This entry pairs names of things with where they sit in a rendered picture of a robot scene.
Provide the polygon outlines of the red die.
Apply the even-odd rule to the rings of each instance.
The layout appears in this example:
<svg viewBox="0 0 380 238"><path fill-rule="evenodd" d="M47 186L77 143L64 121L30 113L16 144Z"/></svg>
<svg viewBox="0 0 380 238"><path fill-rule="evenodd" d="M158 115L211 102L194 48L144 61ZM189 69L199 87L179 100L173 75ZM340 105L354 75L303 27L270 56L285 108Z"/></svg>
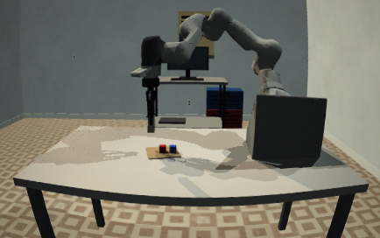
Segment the red die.
<svg viewBox="0 0 380 238"><path fill-rule="evenodd" d="M159 145L159 153L166 153L166 145L165 144Z"/></svg>

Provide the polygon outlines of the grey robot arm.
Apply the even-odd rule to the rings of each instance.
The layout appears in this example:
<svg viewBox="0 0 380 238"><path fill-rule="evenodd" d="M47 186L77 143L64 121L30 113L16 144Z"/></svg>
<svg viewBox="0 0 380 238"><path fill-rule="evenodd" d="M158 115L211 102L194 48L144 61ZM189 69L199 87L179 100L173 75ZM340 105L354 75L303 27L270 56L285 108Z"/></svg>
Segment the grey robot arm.
<svg viewBox="0 0 380 238"><path fill-rule="evenodd" d="M261 95L289 95L281 85L279 73L271 70L271 68L274 69L281 56L282 46L273 39L259 38L245 25L234 19L233 23L228 24L232 22L232 19L228 11L217 8L212 11L209 19L196 13L184 20L179 27L179 33L185 42L166 43L160 36L144 38L141 45L141 67L131 72L130 76L158 78L161 75L161 63L185 64L189 61L202 35L208 40L217 41L226 31L245 51L253 50L258 54L258 57L256 56L253 60L252 70L259 76Z"/></svg>

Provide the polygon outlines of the tan flat mat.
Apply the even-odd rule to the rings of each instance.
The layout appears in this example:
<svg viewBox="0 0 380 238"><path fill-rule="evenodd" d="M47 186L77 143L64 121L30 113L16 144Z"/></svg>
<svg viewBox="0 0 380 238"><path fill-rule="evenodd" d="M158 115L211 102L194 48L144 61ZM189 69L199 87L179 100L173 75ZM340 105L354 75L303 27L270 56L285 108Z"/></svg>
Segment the tan flat mat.
<svg viewBox="0 0 380 238"><path fill-rule="evenodd" d="M169 152L169 146L166 146L166 153L159 153L159 147L147 147L147 154L149 159L158 159L158 158L181 158L177 148L176 153Z"/></svg>

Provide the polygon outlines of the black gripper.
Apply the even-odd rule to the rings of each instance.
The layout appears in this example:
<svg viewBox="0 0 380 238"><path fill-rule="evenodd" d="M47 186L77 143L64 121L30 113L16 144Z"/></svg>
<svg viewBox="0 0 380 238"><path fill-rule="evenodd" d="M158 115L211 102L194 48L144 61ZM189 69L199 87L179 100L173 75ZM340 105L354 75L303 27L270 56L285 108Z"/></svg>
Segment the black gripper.
<svg viewBox="0 0 380 238"><path fill-rule="evenodd" d="M142 79L142 87L148 88L146 91L147 101L147 117L148 118L148 133L154 133L154 117L153 115L153 102L155 101L155 87L159 86L159 78L156 79ZM148 95L147 95L148 94Z"/></svg>

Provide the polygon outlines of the blue die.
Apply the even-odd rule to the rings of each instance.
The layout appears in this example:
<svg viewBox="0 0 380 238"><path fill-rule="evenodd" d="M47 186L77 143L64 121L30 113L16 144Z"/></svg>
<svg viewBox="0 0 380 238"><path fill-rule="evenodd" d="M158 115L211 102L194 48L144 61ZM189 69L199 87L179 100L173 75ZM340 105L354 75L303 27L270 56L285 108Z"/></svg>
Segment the blue die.
<svg viewBox="0 0 380 238"><path fill-rule="evenodd" d="M170 153L176 153L176 144L170 144L169 150Z"/></svg>

